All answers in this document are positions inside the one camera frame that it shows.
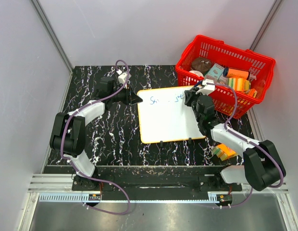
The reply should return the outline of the yellow framed whiteboard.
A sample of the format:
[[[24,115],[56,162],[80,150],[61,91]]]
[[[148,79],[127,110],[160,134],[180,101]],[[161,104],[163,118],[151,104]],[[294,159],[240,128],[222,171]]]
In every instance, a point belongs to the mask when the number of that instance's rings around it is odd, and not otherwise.
[[[140,139],[144,144],[204,139],[184,91],[191,86],[140,90],[137,104]]]

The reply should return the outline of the white blue whiteboard marker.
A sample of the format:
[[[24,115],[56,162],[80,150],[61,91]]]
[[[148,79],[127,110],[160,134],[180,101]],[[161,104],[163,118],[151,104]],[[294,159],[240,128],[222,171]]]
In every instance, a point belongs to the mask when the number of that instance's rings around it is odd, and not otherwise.
[[[194,86],[193,86],[194,89],[201,89],[202,88],[202,80],[197,82]]]

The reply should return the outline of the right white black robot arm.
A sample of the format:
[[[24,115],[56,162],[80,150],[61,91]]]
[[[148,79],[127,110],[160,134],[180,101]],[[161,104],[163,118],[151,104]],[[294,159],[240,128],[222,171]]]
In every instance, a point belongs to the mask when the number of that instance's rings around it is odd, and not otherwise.
[[[196,88],[184,92],[185,105],[193,110],[201,134],[224,144],[241,156],[244,164],[227,166],[214,178],[214,186],[226,190],[232,183],[249,184],[262,191],[267,187],[278,188],[284,183],[286,170],[273,142],[251,139],[233,130],[215,115],[213,99],[197,93]]]

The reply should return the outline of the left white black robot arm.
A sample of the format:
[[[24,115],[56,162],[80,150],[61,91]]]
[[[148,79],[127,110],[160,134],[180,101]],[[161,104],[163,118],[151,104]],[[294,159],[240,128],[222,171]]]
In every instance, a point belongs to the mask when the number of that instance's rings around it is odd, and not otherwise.
[[[109,111],[114,103],[130,106],[143,102],[130,88],[127,72],[120,74],[118,80],[119,84],[111,77],[103,77],[86,105],[55,116],[50,148],[60,152],[62,158],[76,168],[77,175],[84,177],[82,184],[88,190],[98,188],[99,178],[94,175],[95,166],[85,152],[86,126]]]

